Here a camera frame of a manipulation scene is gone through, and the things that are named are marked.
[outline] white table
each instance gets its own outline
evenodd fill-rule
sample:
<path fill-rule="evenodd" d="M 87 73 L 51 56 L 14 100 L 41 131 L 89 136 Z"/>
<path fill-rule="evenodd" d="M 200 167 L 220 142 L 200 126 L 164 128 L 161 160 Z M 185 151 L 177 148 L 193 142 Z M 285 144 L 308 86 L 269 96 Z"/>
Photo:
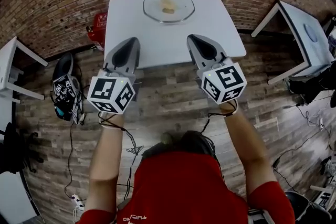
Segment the white table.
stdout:
<path fill-rule="evenodd" d="M 327 37 L 324 34 L 319 21 L 308 13 L 283 1 L 278 1 L 274 5 L 271 11 L 252 32 L 251 36 L 256 37 L 278 11 L 280 11 L 285 18 L 297 44 L 299 45 L 303 62 L 269 80 L 268 84 L 276 83 L 288 76 L 300 77 L 314 74 L 334 61 L 334 58 L 329 51 Z M 309 29 L 311 37 L 307 34 L 306 29 Z"/>
<path fill-rule="evenodd" d="M 24 53 L 26 53 L 27 55 L 38 61 L 40 64 L 44 65 L 45 67 L 48 65 L 48 63 L 45 60 L 43 60 L 40 56 L 36 55 L 27 47 L 25 47 L 20 41 L 17 40 L 17 37 L 14 37 L 10 42 L 8 42 L 3 48 L 0 49 L 0 96 L 3 98 L 11 99 L 13 102 L 20 104 L 21 103 L 20 100 L 10 98 L 9 96 L 2 94 L 2 92 L 5 92 L 6 89 L 9 89 L 28 95 L 30 97 L 43 100 L 44 95 L 14 85 L 10 80 L 10 76 L 16 77 L 18 76 L 18 74 L 23 74 L 23 71 L 15 67 L 12 67 L 13 57 L 16 48 L 19 48 L 21 51 L 23 51 Z"/>
<path fill-rule="evenodd" d="M 193 0 L 195 12 L 186 21 L 161 24 L 143 13 L 144 0 L 110 0 L 105 57 L 130 37 L 140 41 L 138 68 L 189 62 L 187 36 L 206 36 L 223 46 L 228 57 L 246 55 L 246 50 L 221 0 Z"/>

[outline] octagonal glass plate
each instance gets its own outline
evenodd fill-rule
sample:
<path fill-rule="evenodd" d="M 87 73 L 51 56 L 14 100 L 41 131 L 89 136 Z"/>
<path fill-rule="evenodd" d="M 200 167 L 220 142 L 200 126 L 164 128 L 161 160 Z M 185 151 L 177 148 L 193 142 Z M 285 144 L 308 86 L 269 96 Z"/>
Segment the octagonal glass plate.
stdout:
<path fill-rule="evenodd" d="M 144 0 L 143 12 L 159 23 L 177 23 L 187 20 L 195 6 L 192 0 Z"/>

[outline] red sleeve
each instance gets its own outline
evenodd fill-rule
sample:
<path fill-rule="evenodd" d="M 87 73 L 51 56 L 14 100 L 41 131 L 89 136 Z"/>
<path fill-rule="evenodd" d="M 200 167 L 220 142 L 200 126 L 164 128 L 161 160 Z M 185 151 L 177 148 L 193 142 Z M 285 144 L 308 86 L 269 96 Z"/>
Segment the red sleeve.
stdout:
<path fill-rule="evenodd" d="M 276 224 L 294 224 L 295 216 L 289 199 L 278 182 L 267 182 L 247 197 L 250 208 L 266 210 Z"/>
<path fill-rule="evenodd" d="M 82 214 L 76 224 L 110 224 L 114 221 L 113 214 L 103 210 L 89 210 Z"/>

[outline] white marker cube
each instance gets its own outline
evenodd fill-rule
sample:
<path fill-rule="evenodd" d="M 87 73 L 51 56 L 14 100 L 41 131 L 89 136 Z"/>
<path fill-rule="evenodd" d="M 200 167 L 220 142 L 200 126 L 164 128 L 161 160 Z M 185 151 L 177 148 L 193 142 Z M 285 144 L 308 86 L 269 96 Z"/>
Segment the white marker cube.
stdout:
<path fill-rule="evenodd" d="M 123 114 L 134 95 L 128 78 L 92 77 L 88 100 L 101 112 Z"/>
<path fill-rule="evenodd" d="M 246 84 L 238 63 L 205 71 L 202 76 L 202 89 L 217 104 L 239 97 Z"/>

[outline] red shirt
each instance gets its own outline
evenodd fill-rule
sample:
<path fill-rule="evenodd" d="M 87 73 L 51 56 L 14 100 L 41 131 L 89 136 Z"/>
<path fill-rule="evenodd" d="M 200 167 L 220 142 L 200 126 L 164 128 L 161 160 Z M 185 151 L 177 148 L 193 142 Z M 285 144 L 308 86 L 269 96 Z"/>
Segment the red shirt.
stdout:
<path fill-rule="evenodd" d="M 117 223 L 246 224 L 248 207 L 268 211 L 276 224 L 295 223 L 293 209 L 278 182 L 258 187 L 247 201 L 227 189 L 210 155 L 163 153 L 141 162 L 132 199 L 117 213 Z M 111 213 L 89 210 L 79 224 L 111 221 Z"/>

